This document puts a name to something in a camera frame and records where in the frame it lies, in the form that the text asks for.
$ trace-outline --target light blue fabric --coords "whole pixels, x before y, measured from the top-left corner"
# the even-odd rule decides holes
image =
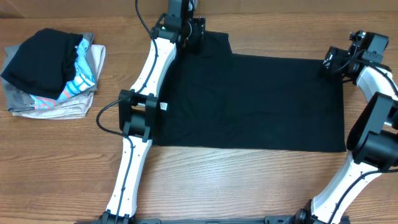
[[[77,94],[95,85],[93,72],[91,72],[91,69],[86,61],[86,51],[88,50],[89,46],[90,43],[88,40],[83,38],[76,50],[78,56],[75,60],[75,79],[67,82],[65,89],[62,91],[57,100],[30,95],[30,97],[32,97],[32,99],[35,101],[35,109],[40,110],[53,108],[55,105],[66,101],[67,99],[76,96]]]

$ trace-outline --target tabletop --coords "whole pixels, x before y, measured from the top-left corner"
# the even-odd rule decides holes
[[[157,16],[144,17],[152,27]],[[137,17],[0,19],[0,48],[20,44],[45,27],[93,32],[107,56],[86,118],[51,121],[13,117],[0,87],[0,223],[61,224],[96,220],[119,169],[122,139],[100,130],[98,111],[128,89],[146,61],[150,39]],[[329,46],[347,49],[350,32],[390,37],[383,64],[398,71],[398,13],[227,14],[206,17],[206,29],[226,32],[234,53],[324,59]],[[5,52],[0,51],[0,61]],[[366,106],[344,84],[345,134]],[[101,117],[118,130],[118,109]],[[292,215],[318,195],[346,153],[153,146],[138,193],[137,218],[183,220]],[[347,209],[352,223],[396,223],[398,175],[371,182]]]

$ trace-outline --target pile of clothes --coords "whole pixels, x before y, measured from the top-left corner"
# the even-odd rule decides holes
[[[92,33],[43,29],[6,47],[1,83],[7,110],[28,118],[84,118],[106,55],[93,41]]]

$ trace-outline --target black cloth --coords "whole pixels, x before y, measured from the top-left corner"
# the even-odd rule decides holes
[[[57,99],[75,78],[81,34],[44,29],[27,39],[2,73],[3,79],[32,95]]]
[[[227,34],[205,40],[167,72],[155,144],[346,150],[342,82],[320,75],[321,60],[232,54]]]

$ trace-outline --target garment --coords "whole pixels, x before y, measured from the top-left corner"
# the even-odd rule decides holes
[[[207,32],[203,52],[182,52],[160,92],[154,144],[345,151],[343,85],[321,60],[232,54]]]
[[[21,44],[1,76],[28,94],[57,99],[66,82],[75,77],[75,47],[82,38],[81,34],[40,30]]]
[[[36,110],[46,110],[53,108],[55,105],[70,99],[73,96],[91,88],[95,84],[95,78],[86,61],[86,51],[90,43],[88,40],[81,40],[77,47],[77,58],[75,60],[75,79],[68,81],[61,95],[57,100],[45,98],[41,96],[30,95],[35,101],[34,107]]]
[[[85,32],[82,33],[83,38],[88,40],[90,43],[90,48],[91,45],[94,41],[94,34]],[[16,52],[18,51],[20,45],[15,45],[11,47],[6,47],[6,58],[4,59],[3,66],[1,73],[4,71],[4,69],[7,67],[11,59],[15,56]],[[90,67],[91,72],[93,75],[96,77],[95,73],[95,64],[94,64],[94,58],[93,54],[91,53],[90,50],[87,51],[86,54],[86,61]],[[6,96],[6,108],[8,111],[12,112],[18,112],[18,111],[27,111],[27,110],[34,110],[34,104],[35,101],[30,97],[29,94],[21,91],[20,89],[16,88],[15,86],[11,85],[9,82],[7,82],[5,79],[1,78],[1,83],[3,86],[4,90],[4,95]],[[96,85],[94,87],[90,88],[89,90],[96,90]]]
[[[99,79],[106,56],[106,48],[103,45],[93,44],[90,49],[93,55],[96,80]],[[78,119],[84,118],[93,103],[94,91],[85,91],[68,101],[56,105],[47,110],[31,110],[12,113],[14,116],[23,116],[37,119]]]

